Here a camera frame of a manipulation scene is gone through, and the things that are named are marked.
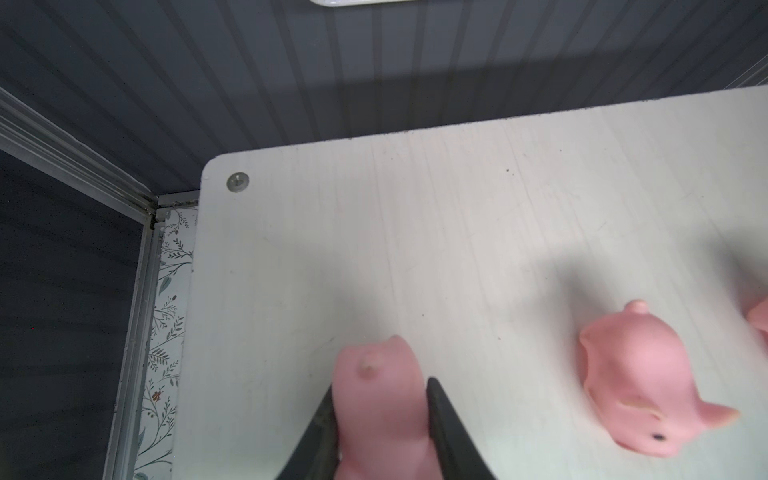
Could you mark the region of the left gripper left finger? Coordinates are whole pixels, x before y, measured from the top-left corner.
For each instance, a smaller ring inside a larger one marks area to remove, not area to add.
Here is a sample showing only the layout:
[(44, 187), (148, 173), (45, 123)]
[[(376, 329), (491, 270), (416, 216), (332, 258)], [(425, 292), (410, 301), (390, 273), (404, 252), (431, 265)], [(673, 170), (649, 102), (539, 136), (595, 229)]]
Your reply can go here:
[(328, 388), (277, 480), (333, 480), (339, 464), (338, 424)]

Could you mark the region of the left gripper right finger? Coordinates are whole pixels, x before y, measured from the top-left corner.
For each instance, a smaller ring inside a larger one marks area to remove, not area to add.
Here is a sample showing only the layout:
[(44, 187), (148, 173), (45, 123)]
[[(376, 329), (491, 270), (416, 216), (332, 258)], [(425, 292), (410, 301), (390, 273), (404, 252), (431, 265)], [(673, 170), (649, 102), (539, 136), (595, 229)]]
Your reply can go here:
[(429, 434), (445, 480), (495, 480), (441, 383), (427, 380)]

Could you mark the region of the pink pig toy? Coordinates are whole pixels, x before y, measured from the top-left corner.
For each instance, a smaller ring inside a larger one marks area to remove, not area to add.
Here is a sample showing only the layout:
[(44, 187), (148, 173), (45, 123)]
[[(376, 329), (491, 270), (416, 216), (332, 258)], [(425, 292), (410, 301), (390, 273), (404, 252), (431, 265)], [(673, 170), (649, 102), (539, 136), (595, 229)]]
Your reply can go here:
[(612, 440), (630, 451), (671, 457), (702, 433), (740, 417), (703, 400), (683, 341), (643, 300), (581, 329), (583, 388)]
[(441, 479), (426, 386), (400, 336), (343, 348), (332, 375), (336, 479)]
[(768, 336), (768, 299), (764, 298), (750, 307), (746, 312), (747, 322), (756, 329), (764, 341)]

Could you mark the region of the white two-tier shelf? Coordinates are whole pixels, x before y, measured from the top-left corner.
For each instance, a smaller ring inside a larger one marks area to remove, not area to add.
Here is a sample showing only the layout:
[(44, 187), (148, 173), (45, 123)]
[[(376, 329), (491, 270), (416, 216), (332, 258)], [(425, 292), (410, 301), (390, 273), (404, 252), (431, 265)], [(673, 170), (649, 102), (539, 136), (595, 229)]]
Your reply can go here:
[[(177, 479), (272, 479), (339, 350), (405, 338), (499, 479), (763, 479), (767, 91), (725, 90), (212, 159), (201, 174)], [(643, 299), (734, 424), (618, 447), (581, 322)]]

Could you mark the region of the floral patterned mat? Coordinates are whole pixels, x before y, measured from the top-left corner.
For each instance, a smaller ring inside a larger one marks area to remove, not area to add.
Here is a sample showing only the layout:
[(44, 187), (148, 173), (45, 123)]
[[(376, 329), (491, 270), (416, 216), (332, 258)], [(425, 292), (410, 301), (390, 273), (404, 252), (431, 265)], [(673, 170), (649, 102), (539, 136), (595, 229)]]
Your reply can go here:
[(198, 208), (167, 210), (159, 222), (158, 275), (141, 390), (134, 479), (169, 479), (178, 409)]

